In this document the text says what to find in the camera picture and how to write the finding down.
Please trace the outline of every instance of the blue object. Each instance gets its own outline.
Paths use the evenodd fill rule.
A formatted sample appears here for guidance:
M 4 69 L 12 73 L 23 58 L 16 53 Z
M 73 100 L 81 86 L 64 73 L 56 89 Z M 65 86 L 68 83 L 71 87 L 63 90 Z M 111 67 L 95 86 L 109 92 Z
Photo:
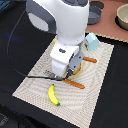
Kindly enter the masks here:
M 89 33 L 84 40 L 84 44 L 88 51 L 98 48 L 99 40 L 94 33 Z
M 12 1 L 0 1 L 0 12 L 5 9 Z

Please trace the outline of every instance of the woven placemat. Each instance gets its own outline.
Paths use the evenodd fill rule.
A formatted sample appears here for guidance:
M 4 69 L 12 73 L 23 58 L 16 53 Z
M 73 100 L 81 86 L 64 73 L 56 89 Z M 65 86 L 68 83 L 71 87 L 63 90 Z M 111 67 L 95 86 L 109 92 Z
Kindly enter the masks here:
M 53 46 L 52 41 L 29 75 L 45 76 L 45 70 L 52 71 L 50 52 Z M 100 42 L 98 49 L 94 51 L 87 51 L 83 44 L 81 48 L 85 56 L 97 59 L 97 63 L 82 60 L 79 73 L 70 77 L 83 84 L 85 89 L 61 81 L 25 78 L 13 96 L 80 128 L 88 128 L 114 46 Z M 55 95 L 60 106 L 55 106 L 49 100 L 48 88 L 51 84 L 55 85 Z

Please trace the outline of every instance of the wooden stick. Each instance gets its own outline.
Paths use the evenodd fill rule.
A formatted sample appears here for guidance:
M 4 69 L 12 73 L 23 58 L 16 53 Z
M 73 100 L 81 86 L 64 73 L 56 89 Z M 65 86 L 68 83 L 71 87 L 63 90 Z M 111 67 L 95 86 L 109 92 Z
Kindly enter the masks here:
M 90 62 L 93 62 L 93 63 L 96 63 L 97 62 L 96 59 L 89 58 L 89 57 L 86 57 L 86 56 L 83 57 L 83 60 L 90 61 Z

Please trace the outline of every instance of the orange stick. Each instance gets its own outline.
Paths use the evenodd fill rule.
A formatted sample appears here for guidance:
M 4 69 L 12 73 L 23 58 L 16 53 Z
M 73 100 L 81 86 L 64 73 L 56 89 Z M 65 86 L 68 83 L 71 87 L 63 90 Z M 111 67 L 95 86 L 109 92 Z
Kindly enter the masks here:
M 77 83 L 77 82 L 75 82 L 75 81 L 69 80 L 69 79 L 63 80 L 63 82 L 66 82 L 66 83 L 68 83 L 68 84 L 70 84 L 70 85 L 73 85 L 73 86 L 75 86 L 75 87 L 78 87 L 78 88 L 80 88 L 80 89 L 84 89 L 84 88 L 85 88 L 84 85 L 82 85 L 82 84 L 80 84 L 80 83 Z
M 89 58 L 89 57 L 86 57 L 86 56 L 83 57 L 83 60 L 90 61 L 90 62 L 93 62 L 93 63 L 96 63 L 97 62 L 96 59 Z

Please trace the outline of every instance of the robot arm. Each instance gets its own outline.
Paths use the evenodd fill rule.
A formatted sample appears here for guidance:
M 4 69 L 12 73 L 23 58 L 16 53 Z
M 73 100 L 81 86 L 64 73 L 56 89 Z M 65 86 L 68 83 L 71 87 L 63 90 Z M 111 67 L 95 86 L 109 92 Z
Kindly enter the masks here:
M 26 2 L 26 12 L 31 23 L 38 29 L 48 33 L 56 34 L 56 21 L 54 17 L 37 2 L 28 0 Z
M 26 11 L 36 28 L 57 34 L 50 57 L 53 73 L 63 76 L 84 40 L 89 0 L 28 0 Z

